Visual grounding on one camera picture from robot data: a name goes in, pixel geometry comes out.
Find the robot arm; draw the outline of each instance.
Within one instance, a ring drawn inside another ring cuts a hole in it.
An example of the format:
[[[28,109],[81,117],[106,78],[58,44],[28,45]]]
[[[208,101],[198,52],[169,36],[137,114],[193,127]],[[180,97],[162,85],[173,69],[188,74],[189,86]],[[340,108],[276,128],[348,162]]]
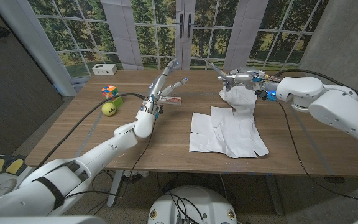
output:
[[[151,134],[154,120],[162,113],[162,106],[157,104],[161,89],[176,64],[176,59],[172,60],[150,85],[148,97],[136,115],[137,121],[117,128],[114,137],[80,157],[55,159],[35,170],[18,189],[0,197],[0,216],[61,215],[66,212],[82,194],[66,196],[85,191],[111,160],[137,144],[137,137],[146,138]],[[163,92],[169,94],[186,82],[187,79],[182,80]]]
[[[358,139],[358,96],[354,90],[339,85],[324,85],[313,77],[282,80],[270,77],[252,67],[239,68],[222,76],[226,90],[244,85],[263,100],[292,101],[297,111],[310,113],[318,121],[350,134]]]

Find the crumpled paper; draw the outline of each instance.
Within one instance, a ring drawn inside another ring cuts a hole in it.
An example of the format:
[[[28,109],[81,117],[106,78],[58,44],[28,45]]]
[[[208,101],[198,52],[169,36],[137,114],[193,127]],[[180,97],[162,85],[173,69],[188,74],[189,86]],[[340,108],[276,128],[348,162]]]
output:
[[[219,95],[231,108],[211,107],[211,116],[193,113],[190,152],[220,152],[231,158],[257,157],[269,153],[254,122],[257,97],[243,86],[235,86]]]

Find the gray wall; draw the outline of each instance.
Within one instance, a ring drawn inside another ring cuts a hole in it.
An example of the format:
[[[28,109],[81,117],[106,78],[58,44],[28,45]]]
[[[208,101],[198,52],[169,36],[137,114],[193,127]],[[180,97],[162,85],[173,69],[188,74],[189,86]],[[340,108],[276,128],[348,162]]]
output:
[[[357,0],[328,2],[299,68],[325,74],[358,90]]]

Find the small white box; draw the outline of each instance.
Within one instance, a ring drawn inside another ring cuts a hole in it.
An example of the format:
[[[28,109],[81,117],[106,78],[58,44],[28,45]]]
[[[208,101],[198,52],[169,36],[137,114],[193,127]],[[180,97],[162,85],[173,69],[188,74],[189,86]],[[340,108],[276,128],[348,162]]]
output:
[[[92,68],[95,75],[114,75],[117,71],[116,64],[96,64]]]

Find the cable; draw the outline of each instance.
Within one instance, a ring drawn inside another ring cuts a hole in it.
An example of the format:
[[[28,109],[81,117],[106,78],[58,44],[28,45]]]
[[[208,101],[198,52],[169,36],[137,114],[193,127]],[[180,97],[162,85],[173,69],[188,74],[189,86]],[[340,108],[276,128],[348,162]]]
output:
[[[170,192],[170,193],[165,193],[164,195],[171,195],[171,198],[172,198],[172,200],[173,200],[173,203],[175,203],[175,200],[173,199],[172,196],[177,197],[177,198],[178,198],[178,199],[177,199],[177,207],[178,207],[178,209],[185,215],[185,218],[190,219],[190,221],[192,221],[192,222],[195,223],[195,224],[199,224],[198,222],[196,222],[194,219],[190,218],[190,217],[187,215],[186,206],[185,206],[185,203],[183,203],[183,200],[189,202],[189,203],[197,210],[198,214],[200,215],[201,221],[203,221],[203,223],[204,223],[204,218],[203,218],[203,216],[201,215],[201,212],[198,210],[198,208],[196,207],[196,205],[193,204],[193,202],[189,201],[189,200],[186,199],[186,198],[179,197],[179,196],[177,196],[177,195],[175,195],[175,194],[171,194],[171,192]],[[182,204],[183,204],[183,206],[184,206],[184,208],[185,208],[185,211],[183,211],[183,210],[181,209],[181,207],[179,206],[179,200],[181,200],[181,202],[182,202]]]
[[[106,201],[108,200],[108,198],[109,198],[109,197],[107,197],[107,198],[103,201],[103,203],[101,203],[102,206],[100,206],[100,208],[99,208],[95,213],[93,213],[93,215],[96,215],[96,214],[103,208],[103,205],[106,203]]]
[[[283,112],[284,112],[285,120],[287,121],[288,130],[290,131],[290,135],[291,135],[293,147],[295,148],[295,152],[296,152],[296,155],[298,156],[299,163],[301,164],[303,171],[304,171],[305,174],[309,177],[309,179],[311,179],[315,184],[317,184],[318,186],[320,186],[320,187],[326,189],[327,191],[329,191],[329,192],[331,192],[331,193],[334,193],[334,194],[337,194],[337,195],[340,195],[340,196],[343,196],[343,197],[351,198],[351,199],[354,199],[354,200],[358,200],[358,197],[353,197],[353,196],[349,196],[349,195],[346,195],[346,194],[342,194],[342,193],[333,191],[333,190],[331,190],[331,189],[329,189],[329,188],[327,188],[327,187],[325,187],[325,186],[319,184],[317,181],[315,181],[315,180],[309,175],[309,173],[306,171],[306,169],[305,169],[305,167],[304,167],[304,165],[303,165],[303,163],[302,163],[301,157],[299,156],[298,149],[296,148],[295,140],[293,139],[292,131],[291,131],[291,128],[290,128],[290,123],[288,122],[287,113],[285,112],[283,105],[282,105],[281,103],[279,103],[278,101],[276,101],[276,102],[281,106],[281,109],[282,109]]]
[[[108,171],[102,170],[102,171],[100,171],[98,174],[96,174],[96,176],[93,178],[92,183],[91,183],[92,190],[94,190],[94,185],[93,185],[94,180],[96,180],[96,178],[98,177],[98,175],[100,175],[100,174],[102,174],[102,173],[107,174],[107,175],[110,177],[111,181],[114,180],[114,178],[112,177],[112,175],[111,175]]]
[[[109,197],[106,197],[105,199],[103,199],[103,201],[101,201],[99,204],[95,205],[93,208],[91,208],[91,210],[89,210],[87,213],[85,213],[85,215],[89,214],[89,212],[91,212],[92,210],[94,210],[95,208],[99,207],[101,204],[104,204],[104,202],[108,199]]]
[[[140,99],[144,100],[145,97],[137,94],[137,93],[122,93],[122,94],[118,94],[115,96],[112,96],[110,98],[107,98],[105,100],[103,100],[102,102],[98,103],[94,108],[92,108],[85,116],[83,116],[79,122],[77,122],[74,127],[62,138],[62,140],[60,140],[60,142],[47,154],[47,156],[45,156],[44,159],[42,159],[42,161],[40,162],[40,164],[38,164],[38,166],[35,169],[38,169],[39,167],[41,167],[45,161],[56,151],[56,149],[67,139],[67,137],[78,127],[78,125],[81,124],[81,122],[83,122],[85,120],[86,117],[88,117],[94,110],[96,110],[99,106],[101,106],[103,103],[112,100],[114,98],[120,97],[120,96],[137,96]]]
[[[279,77],[280,75],[282,75],[282,74],[285,73],[285,72],[305,72],[305,73],[309,73],[309,74],[313,74],[313,75],[317,75],[317,76],[319,76],[319,77],[325,78],[325,79],[327,79],[327,80],[329,80],[329,81],[331,81],[331,82],[333,82],[333,83],[335,83],[335,84],[337,84],[337,85],[341,85],[341,86],[344,86],[344,87],[348,87],[347,85],[345,85],[345,84],[343,84],[343,83],[341,83],[341,82],[339,82],[339,81],[337,81],[337,80],[335,80],[335,79],[333,79],[333,78],[331,78],[331,77],[328,77],[328,76],[323,75],[323,74],[318,73],[318,72],[309,71],[309,70],[304,70],[304,69],[287,69],[287,70],[282,70],[282,71],[277,72],[274,76],[275,76],[275,77]]]
[[[132,175],[132,171],[134,171],[134,168],[135,168],[137,162],[138,162],[139,159],[143,156],[143,154],[145,153],[147,147],[148,147],[149,144],[150,144],[150,140],[152,139],[152,135],[153,135],[153,130],[154,130],[155,121],[156,121],[156,120],[154,120],[154,124],[153,124],[153,128],[152,128],[152,133],[150,134],[149,141],[148,141],[148,143],[147,143],[147,145],[146,145],[146,148],[144,149],[144,151],[143,151],[143,153],[140,155],[140,157],[136,160],[134,166],[133,166],[132,169],[131,169],[131,173],[129,174],[129,176]],[[85,194],[85,193],[101,193],[101,194],[108,194],[108,195],[112,195],[112,196],[116,196],[116,197],[122,198],[122,197],[125,195],[125,192],[127,191],[128,185],[129,185],[129,184],[127,184],[127,186],[126,186],[126,188],[125,188],[125,191],[124,191],[124,193],[122,194],[122,196],[119,196],[119,195],[116,195],[116,194],[113,194],[113,193],[110,193],[110,192],[100,191],[100,190],[85,190],[85,191],[83,191],[83,192],[77,192],[77,193],[73,193],[73,194],[71,194],[71,195],[67,195],[67,196],[65,197],[65,199],[67,199],[67,198],[69,198],[69,197],[72,197],[72,196],[79,195],[79,194]]]
[[[104,192],[104,191],[101,191],[101,190],[85,190],[83,192],[77,192],[77,193],[73,193],[71,195],[67,195],[65,197],[65,199],[68,199],[69,197],[76,196],[76,195],[79,195],[79,194],[85,194],[85,193],[101,193],[101,194],[108,194],[108,195],[112,195],[112,196],[118,196],[116,194],[113,194],[113,193],[110,193],[110,192]]]
[[[223,190],[224,190],[224,196],[227,199],[227,192],[226,192],[226,187],[224,186],[224,182],[223,182],[223,178],[222,178],[222,174],[219,174],[219,176],[221,177],[221,181],[222,181],[222,185],[223,185]]]
[[[158,172],[156,172],[155,175],[157,176],[158,196],[161,196],[161,186],[160,186],[160,181],[159,181],[159,179],[158,179]]]
[[[112,175],[109,173],[109,171],[105,171],[105,170],[102,170],[101,172],[99,172],[98,174],[96,174],[96,176],[94,177],[94,179],[92,180],[92,183],[91,183],[91,187],[92,187],[92,190],[94,190],[94,186],[93,186],[93,183],[94,183],[94,180],[96,180],[96,178],[98,177],[98,175],[102,174],[102,173],[106,173],[108,176],[110,176],[110,179],[111,181],[114,179],[112,177]],[[102,205],[103,203],[106,202],[106,200],[108,199],[109,197],[107,196],[105,199],[103,199],[99,204],[95,205],[93,208],[91,208],[87,213],[85,213],[85,215],[87,215],[89,212],[91,212],[92,210],[94,210],[95,208],[99,207],[100,205]]]
[[[198,214],[200,215],[201,221],[203,221],[203,223],[204,223],[204,218],[203,218],[201,212],[198,210],[198,208],[196,207],[196,205],[193,204],[193,202],[191,202],[191,201],[189,201],[189,200],[187,200],[187,199],[185,199],[185,198],[182,198],[182,197],[178,198],[178,199],[177,199],[178,208],[179,208],[179,210],[181,210],[182,213],[183,213],[183,210],[182,210],[182,209],[180,208],[180,206],[179,206],[179,200],[185,200],[185,201],[187,201],[188,203],[190,203],[190,204],[197,210]],[[184,213],[184,214],[185,214],[185,217],[187,217],[188,219],[190,219],[190,220],[193,221],[194,223],[197,223],[196,221],[194,221],[194,219],[190,218],[190,217],[187,215],[187,213]]]
[[[175,199],[173,199],[173,196],[172,196],[172,194],[171,194],[171,191],[169,191],[169,194],[171,195],[171,198],[172,198],[172,200],[173,200],[173,203],[174,203],[175,206],[177,207],[178,214],[180,215],[180,211],[179,211],[178,205],[177,205],[177,203],[175,202]]]
[[[139,156],[139,158],[136,160],[134,166],[133,166],[132,169],[131,169],[131,172],[129,173],[129,177],[132,175],[132,172],[134,171],[134,168],[135,168],[137,162],[140,160],[140,158],[142,158],[143,154],[146,152],[146,149],[148,148],[148,146],[149,146],[149,144],[150,144],[150,141],[151,141],[152,136],[153,136],[154,125],[155,125],[156,120],[157,120],[157,119],[154,120],[153,128],[152,128],[152,133],[150,134],[149,141],[147,142],[146,148],[144,149],[144,151],[142,152],[142,154]],[[119,196],[119,198],[123,198],[123,197],[124,197],[125,193],[127,192],[128,185],[129,185],[129,183],[127,183],[127,185],[125,186],[124,193],[122,193],[122,196]]]

